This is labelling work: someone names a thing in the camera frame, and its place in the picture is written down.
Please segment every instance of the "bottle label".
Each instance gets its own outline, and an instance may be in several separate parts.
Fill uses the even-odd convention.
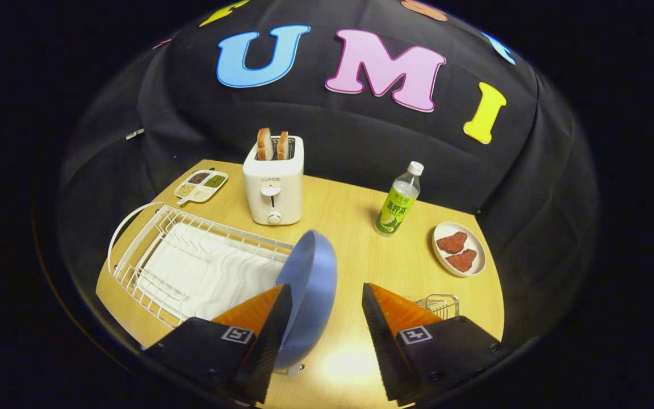
[[[397,193],[395,187],[392,187],[377,220],[375,220],[378,230],[389,235],[395,233],[415,201],[415,197],[403,196]]]

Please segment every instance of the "plate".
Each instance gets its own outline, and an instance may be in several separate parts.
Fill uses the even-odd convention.
[[[466,249],[473,249],[476,252],[476,258],[473,260],[473,264],[467,272],[460,272],[455,267],[451,266],[446,261],[446,257],[454,256],[454,254],[447,253],[438,248],[438,239],[454,235],[455,233],[463,231],[468,237],[464,243],[464,252]],[[441,263],[447,271],[459,277],[474,277],[480,274],[483,271],[483,267],[486,266],[486,253],[483,250],[481,242],[478,241],[474,233],[472,233],[468,228],[461,226],[459,223],[441,223],[438,226],[435,226],[433,230],[433,253],[435,253],[436,258]]]
[[[208,177],[200,181],[200,183],[190,183],[189,180],[191,180],[199,173],[208,173]],[[220,185],[218,185],[218,187],[212,188],[210,186],[206,186],[206,183],[208,183],[208,181],[213,178],[213,176],[223,176],[224,180]],[[177,186],[174,194],[181,199],[186,199],[186,201],[189,202],[203,203],[211,199],[211,196],[213,196],[213,194],[215,194],[218,189],[224,186],[228,180],[228,174],[223,172],[217,172],[215,170],[197,170],[196,172],[189,174],[188,179]],[[183,196],[178,193],[182,186],[192,186],[193,190],[186,196]]]

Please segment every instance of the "blue letter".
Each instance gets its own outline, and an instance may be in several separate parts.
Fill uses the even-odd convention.
[[[273,29],[270,34],[277,38],[277,44],[274,47],[272,62],[258,70],[250,70],[244,67],[244,59],[246,58],[246,49],[249,47],[249,42],[256,39],[259,33],[252,31],[237,34],[221,41],[219,43],[221,55],[216,67],[216,78],[223,85],[232,86],[233,88],[267,85],[270,82],[279,80],[289,72],[291,65],[294,64],[299,36],[308,31],[309,26],[301,25],[282,26]]]
[[[483,34],[483,36],[485,36],[488,39],[488,41],[491,41],[491,45],[493,46],[493,49],[495,49],[496,52],[498,52],[498,54],[500,54],[501,57],[504,58],[504,60],[510,62],[511,64],[516,65],[516,61],[514,61],[513,58],[509,57],[508,52],[511,52],[511,51],[509,51],[508,48],[504,47],[503,44],[496,41],[496,39],[494,39],[492,36],[489,36],[486,33],[481,33],[481,34]]]

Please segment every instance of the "foam letter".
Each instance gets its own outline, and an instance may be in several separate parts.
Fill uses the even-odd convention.
[[[481,102],[473,119],[466,122],[464,132],[466,135],[478,140],[481,143],[491,142],[491,128],[496,121],[498,110],[506,106],[506,98],[496,88],[485,82],[480,82],[478,88],[481,90]]]
[[[249,0],[243,0],[243,2],[234,3],[233,5],[229,5],[229,6],[226,6],[226,7],[222,8],[222,9],[219,9],[218,11],[213,13],[208,18],[208,20],[201,23],[199,27],[203,27],[203,26],[207,25],[208,23],[210,23],[211,21],[219,20],[223,16],[228,16],[229,14],[231,14],[231,11],[245,5],[246,3],[249,3]]]
[[[272,61],[266,67],[251,70],[244,66],[246,49],[249,42],[256,39],[259,33],[249,33],[231,36],[219,43],[221,55],[216,66],[216,78],[233,88],[248,88],[250,86],[267,85],[279,80],[289,72],[294,64],[296,46],[299,36],[307,33],[309,26],[282,26],[273,29],[270,34],[277,38]]]
[[[503,44],[498,42],[492,36],[489,36],[486,33],[481,33],[481,34],[483,36],[485,36],[488,39],[488,41],[490,41],[491,45],[493,46],[493,49],[495,49],[496,52],[498,52],[498,54],[501,55],[501,57],[504,58],[504,60],[510,62],[511,64],[516,65],[516,61],[514,61],[513,58],[509,57],[509,52],[511,52],[511,51],[508,48],[504,47]]]
[[[444,13],[441,10],[436,10],[433,7],[430,7],[429,5],[424,5],[423,3],[419,2],[414,2],[413,0],[402,0],[400,2],[404,8],[407,8],[408,10],[413,10],[416,13],[420,13],[421,15],[424,16],[429,16],[430,18],[433,18],[438,21],[448,21],[448,17],[446,16],[446,13]]]
[[[345,41],[337,75],[325,81],[328,90],[359,94],[365,86],[358,81],[364,67],[376,97],[381,97],[400,77],[403,86],[392,93],[396,103],[416,111],[433,112],[431,100],[438,68],[446,63],[443,55],[425,47],[411,47],[395,59],[375,34],[361,30],[340,30],[337,36]]]

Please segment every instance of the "table surface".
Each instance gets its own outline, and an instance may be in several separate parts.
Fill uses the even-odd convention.
[[[174,189],[192,172],[216,168],[228,181],[205,203],[176,204]],[[392,181],[385,181],[389,189]],[[372,282],[413,301],[434,293],[459,297],[461,314],[501,340],[504,300],[496,265],[473,215],[416,201],[392,237],[372,227],[387,192],[304,176],[302,219],[290,226],[263,226],[251,219],[242,165],[203,160],[176,179],[153,201],[270,239],[296,244],[309,229],[325,235],[337,254],[337,295],[320,341],[302,360],[304,370],[290,378],[273,373],[260,407],[397,407],[385,395],[370,332],[362,311],[363,283]],[[114,264],[153,216],[150,207],[133,220],[112,249]],[[456,277],[431,248],[433,229],[451,221],[469,228],[483,245],[486,266],[475,277]],[[148,346],[171,331],[125,292],[103,264],[96,290],[117,321]]]

